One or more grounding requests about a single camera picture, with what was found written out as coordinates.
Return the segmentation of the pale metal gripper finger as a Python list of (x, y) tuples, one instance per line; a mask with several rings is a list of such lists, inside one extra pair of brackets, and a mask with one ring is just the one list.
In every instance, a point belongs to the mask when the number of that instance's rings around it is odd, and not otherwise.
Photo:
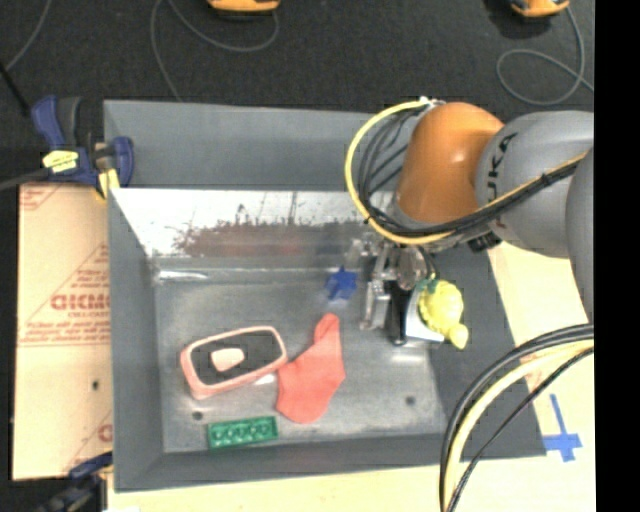
[(373, 327), (385, 326), (387, 311), (391, 301), (391, 294), (385, 282), (373, 284)]
[(373, 282), (368, 282), (364, 288), (361, 301), (361, 318), (359, 323), (361, 330), (371, 329), (374, 305), (375, 286)]

